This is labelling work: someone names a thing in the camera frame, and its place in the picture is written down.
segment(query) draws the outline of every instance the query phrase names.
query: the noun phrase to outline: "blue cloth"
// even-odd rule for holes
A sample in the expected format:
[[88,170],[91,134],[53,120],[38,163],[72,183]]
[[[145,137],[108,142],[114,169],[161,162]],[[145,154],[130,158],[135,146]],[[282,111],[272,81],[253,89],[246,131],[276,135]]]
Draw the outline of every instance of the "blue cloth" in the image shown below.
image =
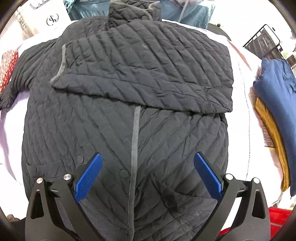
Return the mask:
[[296,195],[296,80],[284,59],[262,60],[261,76],[254,90],[270,110],[282,135],[291,178],[291,196]]
[[[176,22],[183,9],[182,6],[176,5],[170,0],[160,0],[160,7],[162,18]],[[205,0],[194,4],[189,1],[180,23],[207,29],[214,9],[213,1]]]
[[90,16],[107,16],[109,14],[110,0],[94,0],[75,2],[69,12],[71,20],[79,20]]

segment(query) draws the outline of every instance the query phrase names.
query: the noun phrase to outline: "black metal rack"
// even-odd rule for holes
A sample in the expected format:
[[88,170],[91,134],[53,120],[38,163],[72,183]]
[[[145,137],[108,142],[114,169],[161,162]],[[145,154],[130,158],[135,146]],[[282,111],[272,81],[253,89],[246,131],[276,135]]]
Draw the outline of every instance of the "black metal rack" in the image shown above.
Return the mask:
[[[267,28],[275,35],[278,43],[275,43],[267,31]],[[281,59],[283,58],[281,51],[281,41],[274,31],[267,25],[262,28],[243,46],[260,59]]]

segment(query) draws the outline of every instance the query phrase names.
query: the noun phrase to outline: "yellow fabric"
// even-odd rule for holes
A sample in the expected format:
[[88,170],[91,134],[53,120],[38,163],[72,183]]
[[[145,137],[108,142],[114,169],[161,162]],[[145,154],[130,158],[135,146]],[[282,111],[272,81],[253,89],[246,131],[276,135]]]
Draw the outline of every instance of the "yellow fabric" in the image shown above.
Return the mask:
[[289,188],[291,180],[287,154],[283,139],[281,137],[281,133],[279,132],[279,128],[274,120],[272,113],[269,111],[269,109],[265,106],[264,102],[259,97],[257,97],[256,99],[254,108],[258,112],[264,124],[266,125],[266,128],[274,142],[277,153],[279,155],[279,161],[281,163],[281,167],[284,174],[283,181],[281,183],[281,190],[284,192]]

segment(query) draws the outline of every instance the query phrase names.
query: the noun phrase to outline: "jacket sleeve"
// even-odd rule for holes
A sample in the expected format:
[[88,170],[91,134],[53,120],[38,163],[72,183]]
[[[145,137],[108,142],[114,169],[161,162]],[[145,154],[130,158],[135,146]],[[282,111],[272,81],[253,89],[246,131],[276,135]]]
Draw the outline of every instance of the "jacket sleeve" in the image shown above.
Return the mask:
[[22,53],[12,72],[11,80],[0,94],[0,110],[10,108],[20,91],[29,90],[40,66],[56,39],[40,43]]

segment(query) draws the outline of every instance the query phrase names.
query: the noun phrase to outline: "teal fabric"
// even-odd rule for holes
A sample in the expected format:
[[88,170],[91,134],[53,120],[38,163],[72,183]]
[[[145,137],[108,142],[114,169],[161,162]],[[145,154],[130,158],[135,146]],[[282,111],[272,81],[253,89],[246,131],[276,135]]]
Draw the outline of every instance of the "teal fabric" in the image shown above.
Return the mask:
[[[160,0],[161,16],[170,21],[178,21],[183,7],[170,0]],[[204,0],[198,3],[189,1],[180,23],[207,29],[214,12],[214,1]]]
[[109,14],[110,0],[76,1],[69,16],[71,20],[79,20],[90,16],[107,16]]
[[71,11],[71,8],[74,4],[75,0],[63,0],[63,3],[68,11],[68,13]]

